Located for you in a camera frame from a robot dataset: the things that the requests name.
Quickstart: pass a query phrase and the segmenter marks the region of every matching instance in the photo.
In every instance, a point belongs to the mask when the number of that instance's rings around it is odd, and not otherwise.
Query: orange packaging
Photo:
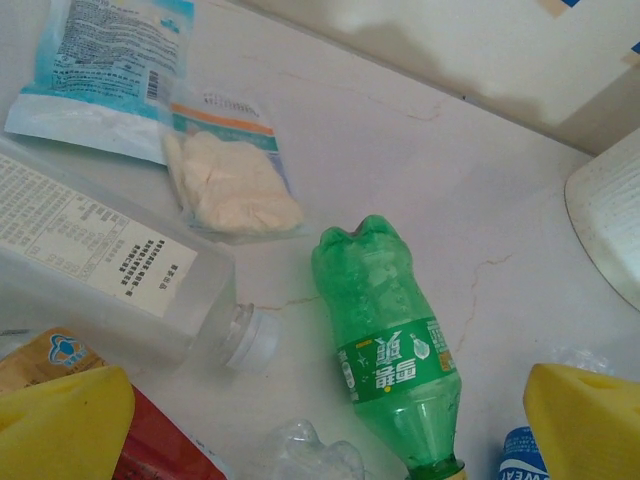
[[[47,330],[0,360],[0,395],[104,365],[68,330]],[[224,467],[214,464],[219,464],[217,457],[194,444],[137,388],[133,390],[135,413],[113,480],[230,480],[221,471]]]

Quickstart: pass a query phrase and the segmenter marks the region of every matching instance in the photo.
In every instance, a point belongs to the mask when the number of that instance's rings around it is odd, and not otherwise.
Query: yellow plastic object
[[[640,384],[539,364],[524,406],[551,479],[640,478]]]
[[[119,367],[0,396],[0,479],[111,479],[133,410]]]

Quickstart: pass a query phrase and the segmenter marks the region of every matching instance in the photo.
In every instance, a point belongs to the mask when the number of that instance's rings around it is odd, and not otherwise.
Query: wall
[[[242,1],[592,153],[640,127],[638,0]]]

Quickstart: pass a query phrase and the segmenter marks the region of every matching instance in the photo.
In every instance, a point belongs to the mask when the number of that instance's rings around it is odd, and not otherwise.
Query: green plastic bottle
[[[312,256],[356,414],[411,480],[466,479],[453,453],[461,381],[411,253],[381,216],[330,228]]]

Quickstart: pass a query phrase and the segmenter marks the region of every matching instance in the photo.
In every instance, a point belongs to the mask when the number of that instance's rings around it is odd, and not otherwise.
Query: white bottle cap
[[[254,309],[242,340],[227,366],[247,373],[264,371],[278,348],[281,331],[279,318]]]

